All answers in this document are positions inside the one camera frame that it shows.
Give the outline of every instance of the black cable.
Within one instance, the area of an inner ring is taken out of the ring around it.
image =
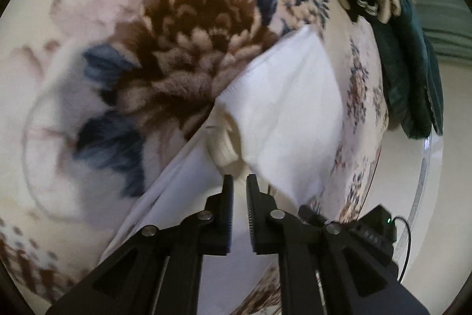
[[[381,153],[382,153],[382,147],[380,148],[380,150],[378,151],[378,154],[376,155],[376,162],[375,162],[374,172],[372,173],[372,179],[371,179],[371,182],[369,183],[369,188],[367,189],[367,192],[364,195],[364,201],[360,205],[360,209],[359,209],[360,213],[362,212],[362,208],[364,207],[364,203],[367,200],[367,195],[369,195],[369,192],[371,191],[372,183],[374,182],[375,171],[377,171],[378,161],[381,158]]]
[[[395,222],[395,220],[397,220],[397,219],[400,219],[403,223],[405,223],[405,227],[407,228],[407,232],[408,232],[407,257],[405,258],[405,263],[403,264],[403,270],[402,270],[402,273],[400,274],[400,278],[398,279],[398,281],[401,283],[402,280],[403,280],[403,275],[405,275],[405,271],[407,270],[408,260],[410,259],[410,250],[411,250],[411,246],[412,246],[412,232],[411,232],[411,229],[410,229],[410,225],[408,224],[407,220],[404,217],[395,216],[393,218],[393,222]]]

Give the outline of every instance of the teal cloth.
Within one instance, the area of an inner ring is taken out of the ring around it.
[[[443,133],[444,100],[437,57],[422,30],[412,0],[400,0],[400,16],[382,24],[368,18],[374,31],[384,74],[390,115],[401,122],[408,138]]]

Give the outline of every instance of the white towel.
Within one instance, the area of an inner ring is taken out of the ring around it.
[[[296,209],[329,176],[342,117],[330,61],[316,31],[305,26],[254,59],[223,91],[207,122],[139,199],[102,260],[142,226],[166,228],[201,210],[220,189],[221,168],[241,158],[232,250],[227,257],[204,257],[198,310],[228,315],[274,260],[252,253],[247,174],[256,172]]]

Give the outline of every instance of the white fabric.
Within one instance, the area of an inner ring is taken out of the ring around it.
[[[147,224],[166,228],[204,207],[219,192],[225,166],[238,159],[221,131],[231,117],[242,160],[234,175],[232,251],[205,257],[199,314],[231,313],[258,283],[274,256],[252,253],[245,178],[255,171],[294,207],[319,192],[339,143],[343,110],[335,75],[315,29],[303,27],[254,59],[219,96],[211,116],[140,198],[102,260]],[[218,140],[212,140],[213,133]]]

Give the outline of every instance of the blue leaf pattern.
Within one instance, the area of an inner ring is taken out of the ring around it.
[[[112,110],[89,119],[82,127],[74,158],[87,162],[95,169],[110,168],[124,174],[126,187],[122,195],[141,196],[145,191],[142,168],[144,142],[131,122]]]
[[[97,82],[101,89],[110,90],[116,85],[124,71],[131,71],[134,66],[128,62],[109,43],[96,45],[84,52],[87,61],[84,76]]]
[[[312,0],[312,2],[318,9],[319,17],[322,20],[323,30],[325,30],[327,20],[330,18],[330,15],[328,14],[330,8],[327,6],[327,3],[329,3],[330,0]]]
[[[282,20],[283,28],[282,28],[282,36],[288,34],[292,29],[287,24],[287,21],[284,18],[280,18]]]
[[[257,7],[262,16],[263,25],[269,26],[272,21],[272,16],[277,10],[277,0],[257,0]]]

